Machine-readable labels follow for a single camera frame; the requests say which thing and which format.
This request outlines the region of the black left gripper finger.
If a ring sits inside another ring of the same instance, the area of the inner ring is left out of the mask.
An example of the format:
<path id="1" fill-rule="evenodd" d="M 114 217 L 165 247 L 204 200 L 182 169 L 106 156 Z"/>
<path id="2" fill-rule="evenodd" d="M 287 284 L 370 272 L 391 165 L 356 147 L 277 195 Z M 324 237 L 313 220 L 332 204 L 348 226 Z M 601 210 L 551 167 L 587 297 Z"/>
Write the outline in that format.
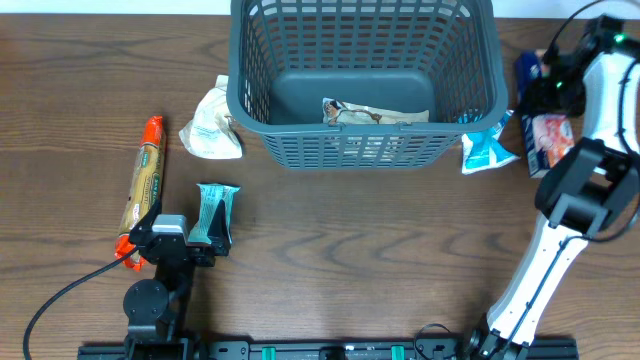
<path id="1" fill-rule="evenodd" d="M 226 205 L 223 201 L 215 209 L 207 231 L 207 238 L 210 240 L 215 256 L 229 255 L 232 237 L 226 219 Z"/>
<path id="2" fill-rule="evenodd" d="M 130 241 L 147 241 L 153 233 L 152 226 L 162 211 L 162 202 L 156 200 L 149 211 L 133 226 L 129 232 Z"/>

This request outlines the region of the mint green snack bar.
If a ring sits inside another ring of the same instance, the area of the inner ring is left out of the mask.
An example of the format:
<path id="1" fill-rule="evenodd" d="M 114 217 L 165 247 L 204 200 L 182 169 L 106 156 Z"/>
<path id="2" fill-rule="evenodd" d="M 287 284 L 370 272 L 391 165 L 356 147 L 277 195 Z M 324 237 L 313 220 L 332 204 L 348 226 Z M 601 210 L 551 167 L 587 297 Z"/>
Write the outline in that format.
<path id="1" fill-rule="evenodd" d="M 240 187 L 216 183 L 200 183 L 198 187 L 201 195 L 199 216 L 189 234 L 188 240 L 191 243 L 207 243 L 230 247 L 233 243 L 230 229 L 232 207 L 234 196 L 240 190 Z M 216 235 L 216 240 L 211 240 L 209 238 L 209 229 L 220 206 L 224 207 L 221 212 L 221 223 L 225 227 L 222 234 L 226 239 L 219 240 L 219 235 Z"/>

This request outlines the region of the multicolour tissue pack box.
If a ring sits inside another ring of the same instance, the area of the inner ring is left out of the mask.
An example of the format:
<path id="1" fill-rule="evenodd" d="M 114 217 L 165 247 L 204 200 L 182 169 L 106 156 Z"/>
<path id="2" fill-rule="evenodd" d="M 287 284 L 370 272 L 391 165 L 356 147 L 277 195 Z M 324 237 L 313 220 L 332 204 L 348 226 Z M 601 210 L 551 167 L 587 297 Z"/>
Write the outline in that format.
<path id="1" fill-rule="evenodd" d="M 550 67 L 543 63 L 544 50 L 524 51 L 514 62 L 524 153 L 530 178 L 542 178 L 574 146 L 574 136 L 568 118 L 553 113 L 545 95 L 549 90 L 537 90 L 550 75 Z"/>

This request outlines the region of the teal white pouch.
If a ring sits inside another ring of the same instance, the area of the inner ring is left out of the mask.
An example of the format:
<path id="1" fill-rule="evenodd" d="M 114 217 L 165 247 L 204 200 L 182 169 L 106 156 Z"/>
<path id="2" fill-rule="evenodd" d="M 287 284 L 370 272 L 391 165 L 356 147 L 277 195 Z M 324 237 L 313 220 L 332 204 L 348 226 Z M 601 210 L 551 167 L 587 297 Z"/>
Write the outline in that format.
<path id="1" fill-rule="evenodd" d="M 519 160 L 518 155 L 505 149 L 499 138 L 513 115 L 507 110 L 502 118 L 487 130 L 467 133 L 461 137 L 461 173 L 470 175 L 484 170 L 497 169 Z"/>

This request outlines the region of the brown photo snack bag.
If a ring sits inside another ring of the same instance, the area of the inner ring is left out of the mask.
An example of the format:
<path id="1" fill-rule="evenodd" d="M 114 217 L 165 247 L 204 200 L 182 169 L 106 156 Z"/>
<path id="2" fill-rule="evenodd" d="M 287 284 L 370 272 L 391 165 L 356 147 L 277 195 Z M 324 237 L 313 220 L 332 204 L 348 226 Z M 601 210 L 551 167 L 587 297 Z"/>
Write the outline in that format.
<path id="1" fill-rule="evenodd" d="M 333 98 L 322 102 L 323 122 L 329 125 L 394 125 L 428 123 L 428 110 L 417 113 L 386 110 L 371 106 L 357 105 Z"/>

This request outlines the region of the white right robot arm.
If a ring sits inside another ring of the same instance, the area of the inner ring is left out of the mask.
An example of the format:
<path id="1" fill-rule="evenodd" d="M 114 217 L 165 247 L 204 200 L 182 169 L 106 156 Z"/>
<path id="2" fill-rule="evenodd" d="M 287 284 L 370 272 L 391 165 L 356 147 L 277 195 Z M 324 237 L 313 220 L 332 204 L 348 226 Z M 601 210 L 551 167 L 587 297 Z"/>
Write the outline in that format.
<path id="1" fill-rule="evenodd" d="M 532 240 L 507 289 L 471 332 L 460 359 L 530 359 L 565 351 L 534 339 L 541 315 L 576 257 L 592 243 L 607 243 L 630 228 L 606 230 L 639 201 L 636 130 L 639 42 L 623 20 L 589 20 L 577 46 L 560 53 L 550 44 L 548 71 L 525 88 L 525 115 L 582 116 L 582 136 L 542 178 L 535 195 Z"/>

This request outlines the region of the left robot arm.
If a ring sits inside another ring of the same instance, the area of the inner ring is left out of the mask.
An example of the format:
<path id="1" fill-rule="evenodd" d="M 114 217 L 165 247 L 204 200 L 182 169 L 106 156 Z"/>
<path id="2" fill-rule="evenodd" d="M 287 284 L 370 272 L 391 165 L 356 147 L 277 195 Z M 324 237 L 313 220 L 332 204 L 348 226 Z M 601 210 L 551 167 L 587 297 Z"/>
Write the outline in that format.
<path id="1" fill-rule="evenodd" d="M 156 267 L 152 279 L 132 285 L 124 296 L 128 337 L 136 343 L 170 343 L 184 325 L 195 269 L 212 267 L 229 254 L 231 237 L 226 204 L 214 207 L 205 242 L 188 239 L 186 217 L 162 212 L 156 201 L 130 231 L 139 255 Z"/>

